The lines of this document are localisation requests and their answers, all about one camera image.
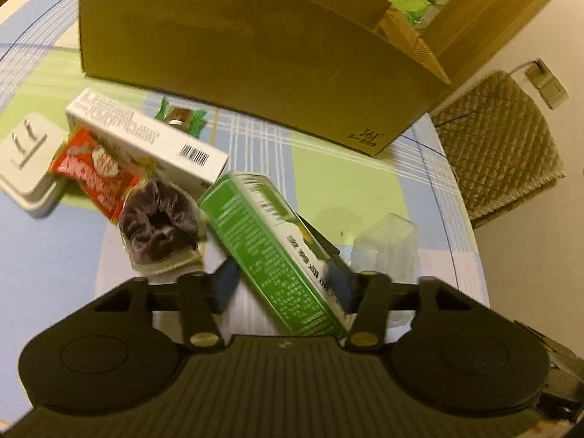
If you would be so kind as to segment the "green rectangular box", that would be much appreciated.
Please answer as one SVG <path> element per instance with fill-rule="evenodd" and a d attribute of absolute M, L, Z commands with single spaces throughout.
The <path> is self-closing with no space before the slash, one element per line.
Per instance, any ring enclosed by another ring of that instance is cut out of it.
<path fill-rule="evenodd" d="M 268 177 L 222 175 L 200 207 L 255 293 L 295 335 L 344 338 L 352 318 L 328 285 L 331 258 Z"/>

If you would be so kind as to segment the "brown cardboard box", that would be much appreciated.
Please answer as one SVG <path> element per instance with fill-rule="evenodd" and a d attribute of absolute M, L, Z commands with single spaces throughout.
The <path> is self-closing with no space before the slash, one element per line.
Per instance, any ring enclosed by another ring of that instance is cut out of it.
<path fill-rule="evenodd" d="M 377 155 L 448 87 L 386 0 L 79 0 L 83 70 Z"/>

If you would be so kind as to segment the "white medicine box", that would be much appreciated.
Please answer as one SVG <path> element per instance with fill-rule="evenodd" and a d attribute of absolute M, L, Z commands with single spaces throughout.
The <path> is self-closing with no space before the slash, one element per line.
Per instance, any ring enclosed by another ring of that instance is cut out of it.
<path fill-rule="evenodd" d="M 171 182 L 195 199 L 227 166 L 228 155 L 220 149 L 89 88 L 67 105 L 66 116 L 119 162 Z"/>

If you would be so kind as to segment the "clear plastic container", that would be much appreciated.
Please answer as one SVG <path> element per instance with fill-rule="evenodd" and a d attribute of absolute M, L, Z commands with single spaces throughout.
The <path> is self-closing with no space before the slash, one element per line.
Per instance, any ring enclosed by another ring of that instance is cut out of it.
<path fill-rule="evenodd" d="M 388 214 L 354 241 L 350 268 L 356 273 L 378 272 L 394 283 L 417 283 L 419 233 L 409 220 Z"/>

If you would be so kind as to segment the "quilted brown chair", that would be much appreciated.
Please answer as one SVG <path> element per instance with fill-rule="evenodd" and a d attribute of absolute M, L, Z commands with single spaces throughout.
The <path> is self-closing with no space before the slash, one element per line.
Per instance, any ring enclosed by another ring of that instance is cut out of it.
<path fill-rule="evenodd" d="M 566 176 L 538 105 L 502 70 L 482 78 L 431 119 L 473 228 Z"/>

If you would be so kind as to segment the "white power adapter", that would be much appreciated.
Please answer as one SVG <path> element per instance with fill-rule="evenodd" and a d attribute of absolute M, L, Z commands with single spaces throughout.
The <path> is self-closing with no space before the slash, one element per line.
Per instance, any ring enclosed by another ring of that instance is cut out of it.
<path fill-rule="evenodd" d="M 32 218 L 47 216 L 68 179 L 50 173 L 68 132 L 38 113 L 26 115 L 1 140 L 1 189 Z"/>

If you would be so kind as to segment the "purple scrunchie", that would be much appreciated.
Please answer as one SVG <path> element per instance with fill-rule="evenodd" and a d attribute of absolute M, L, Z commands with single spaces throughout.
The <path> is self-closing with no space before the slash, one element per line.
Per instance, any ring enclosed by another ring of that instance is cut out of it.
<path fill-rule="evenodd" d="M 125 199 L 119 231 L 132 269 L 156 276 L 199 263 L 206 225 L 195 199 L 158 178 L 132 188 Z"/>

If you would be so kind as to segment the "red snack packet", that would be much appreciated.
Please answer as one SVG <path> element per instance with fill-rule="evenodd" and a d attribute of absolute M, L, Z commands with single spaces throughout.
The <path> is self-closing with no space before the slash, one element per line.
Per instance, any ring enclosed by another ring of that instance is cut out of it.
<path fill-rule="evenodd" d="M 110 155 L 87 128 L 79 126 L 60 145 L 49 172 L 75 181 L 114 224 L 119 221 L 126 196 L 140 180 L 138 174 Z"/>

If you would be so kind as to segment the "wall power outlet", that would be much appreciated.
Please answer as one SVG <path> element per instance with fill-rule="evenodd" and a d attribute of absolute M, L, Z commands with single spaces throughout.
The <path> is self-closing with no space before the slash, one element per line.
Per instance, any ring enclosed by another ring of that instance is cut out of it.
<path fill-rule="evenodd" d="M 568 100 L 568 92 L 542 59 L 536 59 L 526 69 L 526 77 L 550 110 L 557 109 Z"/>

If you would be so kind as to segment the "green candy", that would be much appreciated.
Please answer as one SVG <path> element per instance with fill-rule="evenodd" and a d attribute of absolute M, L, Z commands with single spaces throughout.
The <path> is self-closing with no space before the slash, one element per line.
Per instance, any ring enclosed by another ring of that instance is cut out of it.
<path fill-rule="evenodd" d="M 203 128 L 206 127 L 207 112 L 203 109 L 189 109 L 175 106 L 167 97 L 163 97 L 160 109 L 154 116 L 157 121 L 168 124 L 172 128 L 185 132 L 193 138 L 200 138 Z"/>

